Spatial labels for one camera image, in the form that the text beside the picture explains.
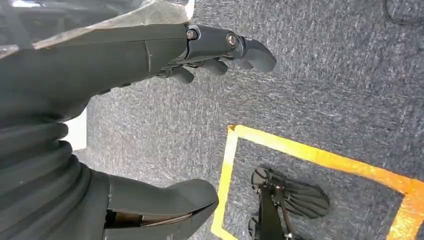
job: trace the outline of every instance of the metal screw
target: metal screw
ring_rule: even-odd
[[[226,36],[226,41],[228,42],[228,45],[232,48],[235,49],[237,46],[237,37],[234,33],[230,32],[227,34]]]
[[[187,31],[187,39],[188,40],[195,40],[198,38],[198,33],[195,30],[188,30]]]

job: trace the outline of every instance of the robotic hand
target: robotic hand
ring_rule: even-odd
[[[183,55],[164,67],[159,76],[175,77],[191,83],[194,76],[182,66],[205,68],[214,75],[223,75],[234,61],[242,69],[272,71],[277,63],[273,54],[259,41],[238,36],[231,31],[203,25],[187,26],[187,48]]]
[[[185,240],[218,205],[199,179],[158,188],[89,169],[59,123],[89,99],[143,79],[190,83],[188,68],[222,75],[225,62],[271,71],[260,42],[202,25],[98,29],[0,59],[0,239]]]

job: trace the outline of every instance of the plastic cover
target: plastic cover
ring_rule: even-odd
[[[189,22],[195,0],[9,0],[0,3],[0,58],[97,29]]]

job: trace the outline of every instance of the gray carpet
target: gray carpet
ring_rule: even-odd
[[[195,70],[190,85],[149,79],[97,96],[88,106],[88,149],[77,153],[85,163],[161,187],[192,178],[218,186],[227,126],[243,124],[424,181],[422,25],[386,21],[381,0],[199,0],[195,8],[193,23],[266,44],[275,70]],[[424,16],[424,1],[395,0],[389,10]],[[261,163],[330,196],[329,216],[293,220],[304,237],[386,238],[400,194],[245,140],[224,221],[237,238],[249,239],[258,205],[249,179]],[[192,239],[216,239],[210,224]]]

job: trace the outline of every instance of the yellow tape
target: yellow tape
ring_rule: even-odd
[[[223,229],[224,214],[227,205],[228,192],[230,191],[231,174],[233,172],[233,162],[236,155],[238,137],[234,133],[232,126],[228,128],[226,137],[224,160],[222,163],[221,178],[219,180],[218,198],[219,204],[213,214],[211,232],[224,240],[237,240],[229,232]]]
[[[242,125],[230,126],[228,128],[218,189],[220,203],[215,211],[211,229],[216,236],[223,240],[237,240],[237,238],[223,229],[222,225],[238,137],[326,168],[371,179],[404,194],[405,197],[399,207],[387,239],[415,239],[421,223],[424,221],[424,182]]]

